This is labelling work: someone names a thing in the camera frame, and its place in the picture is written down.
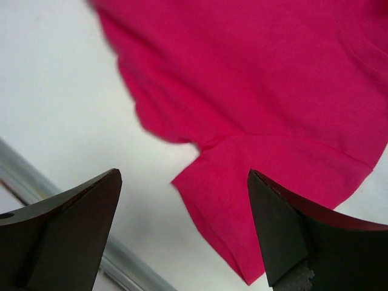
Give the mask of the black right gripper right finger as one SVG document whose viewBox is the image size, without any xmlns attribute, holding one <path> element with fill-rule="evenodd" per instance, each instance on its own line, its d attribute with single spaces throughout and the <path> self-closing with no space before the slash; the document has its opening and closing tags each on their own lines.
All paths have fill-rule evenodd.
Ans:
<svg viewBox="0 0 388 291">
<path fill-rule="evenodd" d="M 386 290 L 387 226 L 338 213 L 255 170 L 250 206 L 273 290 Z"/>
</svg>

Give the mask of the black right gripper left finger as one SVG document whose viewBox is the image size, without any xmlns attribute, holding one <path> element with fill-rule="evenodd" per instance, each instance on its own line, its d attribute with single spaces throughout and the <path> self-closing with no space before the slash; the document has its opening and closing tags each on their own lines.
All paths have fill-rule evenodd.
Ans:
<svg viewBox="0 0 388 291">
<path fill-rule="evenodd" d="M 1 290 L 92 290 L 121 186 L 111 169 L 1 214 Z"/>
</svg>

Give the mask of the red t shirt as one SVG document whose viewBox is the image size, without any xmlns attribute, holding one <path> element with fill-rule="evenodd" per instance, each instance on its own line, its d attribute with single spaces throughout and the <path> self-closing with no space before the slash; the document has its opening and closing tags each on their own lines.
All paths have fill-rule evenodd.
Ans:
<svg viewBox="0 0 388 291">
<path fill-rule="evenodd" d="M 173 185 L 245 281 L 258 170 L 330 209 L 387 145 L 386 1 L 92 1 L 141 125 L 199 156 Z"/>
</svg>

